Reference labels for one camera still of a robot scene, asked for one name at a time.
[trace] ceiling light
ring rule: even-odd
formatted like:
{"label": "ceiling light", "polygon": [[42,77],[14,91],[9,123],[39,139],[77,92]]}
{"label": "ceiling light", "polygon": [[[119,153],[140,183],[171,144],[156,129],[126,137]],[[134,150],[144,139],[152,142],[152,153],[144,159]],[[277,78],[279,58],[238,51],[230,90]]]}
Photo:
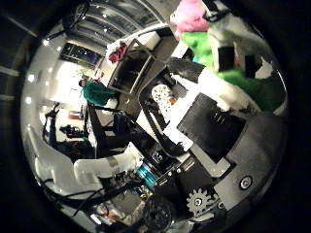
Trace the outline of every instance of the ceiling light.
{"label": "ceiling light", "polygon": [[33,83],[35,81],[35,76],[34,75],[28,75],[28,80]]}
{"label": "ceiling light", "polygon": [[28,105],[30,105],[31,104],[31,97],[30,96],[27,96],[26,98],[25,98],[25,102],[26,102],[26,104],[28,104]]}
{"label": "ceiling light", "polygon": [[50,43],[50,41],[48,41],[48,40],[43,40],[43,41],[42,41],[42,44],[43,44],[45,47],[48,46],[49,43]]}

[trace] person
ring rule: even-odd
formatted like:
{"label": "person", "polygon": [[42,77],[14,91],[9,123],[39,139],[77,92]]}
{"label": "person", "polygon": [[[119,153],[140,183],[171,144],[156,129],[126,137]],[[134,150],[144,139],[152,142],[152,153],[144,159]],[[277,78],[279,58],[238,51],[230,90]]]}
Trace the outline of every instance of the person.
{"label": "person", "polygon": [[80,80],[85,99],[95,106],[105,106],[110,98],[116,96],[115,91],[108,89],[103,83]]}
{"label": "person", "polygon": [[[83,141],[57,141],[56,138],[56,117],[59,110],[56,110],[56,107],[59,103],[56,103],[53,109],[46,114],[46,122],[43,126],[42,137],[48,145],[52,148],[58,150],[59,152],[67,155],[72,162],[75,162],[77,159],[81,158],[93,158],[94,151],[88,140]],[[50,130],[47,130],[48,120],[50,120]]]}

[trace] gear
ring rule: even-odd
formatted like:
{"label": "gear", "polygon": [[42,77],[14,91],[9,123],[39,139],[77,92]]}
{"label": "gear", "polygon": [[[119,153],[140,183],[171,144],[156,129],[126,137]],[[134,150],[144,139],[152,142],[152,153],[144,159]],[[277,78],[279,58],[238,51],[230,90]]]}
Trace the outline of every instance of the gear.
{"label": "gear", "polygon": [[208,206],[215,203],[217,195],[207,195],[207,190],[202,191],[202,188],[198,190],[194,189],[193,193],[190,193],[188,201],[188,208],[194,216],[201,216],[207,211]]}

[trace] cable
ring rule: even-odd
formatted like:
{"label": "cable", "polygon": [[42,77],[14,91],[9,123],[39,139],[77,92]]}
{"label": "cable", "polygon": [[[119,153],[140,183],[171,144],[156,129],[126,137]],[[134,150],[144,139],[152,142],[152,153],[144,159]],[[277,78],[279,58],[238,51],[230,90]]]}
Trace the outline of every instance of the cable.
{"label": "cable", "polygon": [[80,206],[78,207],[78,209],[76,210],[76,212],[71,216],[71,217],[74,217],[77,215],[77,213],[80,211],[80,209],[84,206],[84,204],[89,201],[90,198],[92,198],[94,195],[96,195],[97,193],[99,193],[102,197],[103,195],[100,193],[100,191],[102,191],[104,188],[100,188],[98,189],[97,191],[94,191],[92,194],[89,195],[89,197],[83,201],[83,203],[80,204]]}

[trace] floor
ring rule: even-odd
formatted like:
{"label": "floor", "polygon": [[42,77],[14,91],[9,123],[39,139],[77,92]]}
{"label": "floor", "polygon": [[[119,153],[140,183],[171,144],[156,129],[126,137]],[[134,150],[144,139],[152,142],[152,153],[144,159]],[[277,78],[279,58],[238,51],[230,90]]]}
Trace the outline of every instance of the floor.
{"label": "floor", "polygon": [[163,66],[162,62],[169,58],[173,50],[176,48],[177,44],[178,43],[173,36],[165,36],[161,38],[161,41],[155,47],[155,50],[152,51],[153,55],[155,56],[155,61],[152,62],[150,67],[148,68],[145,77],[142,79],[139,87],[137,88],[136,94],[121,94],[119,97],[119,104],[117,106],[117,109],[126,111],[134,118],[138,117],[141,111],[141,107],[138,102],[137,93],[139,93],[144,85],[150,79],[152,79],[161,69],[161,67]]}

